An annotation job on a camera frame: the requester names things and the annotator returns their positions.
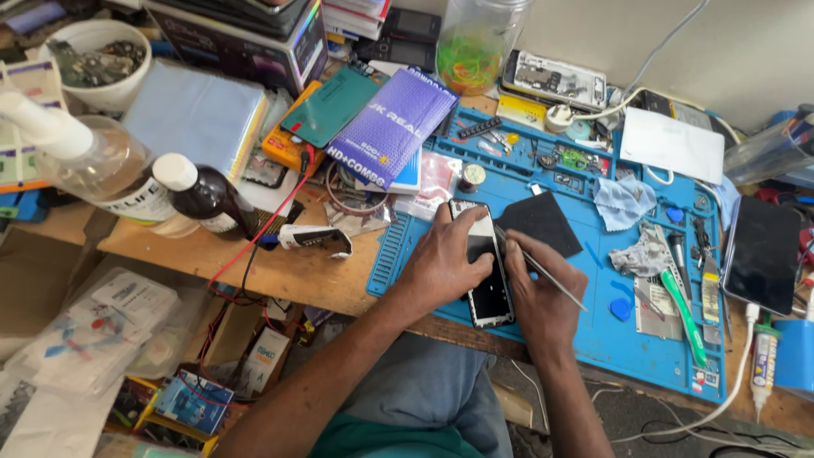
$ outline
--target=wall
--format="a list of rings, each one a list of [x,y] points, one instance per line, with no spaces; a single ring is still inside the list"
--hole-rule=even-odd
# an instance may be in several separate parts
[[[444,0],[395,0],[444,14]],[[536,0],[519,49],[603,71],[625,86],[698,0]],[[814,101],[814,60],[801,50],[810,0],[711,0],[662,49],[641,83],[758,129],[776,111]]]

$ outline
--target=jeans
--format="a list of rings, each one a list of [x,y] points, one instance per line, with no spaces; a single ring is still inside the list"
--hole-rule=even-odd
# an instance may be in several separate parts
[[[385,425],[453,425],[485,457],[512,456],[509,430],[486,373],[494,362],[483,351],[405,332],[340,411]]]

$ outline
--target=wooden workbench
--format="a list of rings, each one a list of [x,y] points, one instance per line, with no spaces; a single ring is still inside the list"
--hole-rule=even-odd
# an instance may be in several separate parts
[[[462,104],[490,113],[494,113],[497,105],[494,100],[485,97],[463,99]],[[305,186],[300,190],[296,198],[305,205],[305,211],[297,219],[298,224],[324,225],[326,223],[321,200],[323,194],[324,190],[321,188]],[[85,236],[82,229],[93,210],[94,208],[87,204],[69,205],[65,208],[52,209],[48,219],[41,224],[21,223],[16,226],[73,244],[83,244]],[[365,292],[365,285],[379,250],[377,238],[381,234],[382,231],[375,231],[354,237],[353,255],[343,261],[329,259],[327,251],[316,247],[293,250],[275,249],[272,252],[258,250],[247,278],[247,289],[263,295],[282,297],[293,302],[358,316],[376,301],[375,297]],[[106,252],[210,278],[244,245],[244,241],[227,242],[218,239],[204,229],[199,229],[182,239],[166,239],[130,222],[120,221],[110,237],[101,242],[98,248]],[[243,256],[219,278],[219,281],[240,285],[248,258],[248,256]],[[746,338],[743,305],[736,302],[732,302],[732,305],[734,342],[727,345],[729,352],[726,356],[727,382],[730,392],[735,382],[737,364]],[[454,323],[434,315],[422,319],[410,330],[496,355],[527,360],[523,344],[487,332],[475,331],[470,326]],[[617,380],[677,405],[706,412],[714,408],[711,404],[701,403],[697,399],[659,387],[643,385],[629,379],[618,378]],[[743,383],[749,385],[748,376],[745,377]],[[747,386],[741,388],[727,412],[735,419],[755,420],[751,391]],[[761,423],[792,434],[814,437],[814,404],[782,390],[774,390],[774,394],[769,398],[761,414]]]

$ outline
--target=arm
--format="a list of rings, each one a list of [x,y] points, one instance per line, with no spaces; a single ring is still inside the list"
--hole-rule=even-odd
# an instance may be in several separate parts
[[[331,417],[412,323],[459,298],[492,272],[492,255],[466,261],[466,235],[484,209],[455,222],[441,205],[396,284],[350,328],[267,394],[226,435],[213,458],[306,456]]]
[[[588,277],[547,244],[516,231],[508,231],[506,236],[505,264],[514,308],[543,385],[554,455],[613,456],[576,366],[572,342],[580,309],[548,280],[529,277],[521,247],[579,298],[585,294]]]

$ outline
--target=white bottle cap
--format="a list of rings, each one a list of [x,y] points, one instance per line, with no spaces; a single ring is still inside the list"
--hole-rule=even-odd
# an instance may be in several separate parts
[[[44,108],[16,89],[0,90],[0,114],[20,128],[23,140],[57,159],[73,159],[94,145],[94,133],[59,108]]]
[[[186,156],[168,152],[153,162],[153,177],[173,191],[186,191],[198,181],[198,167]]]

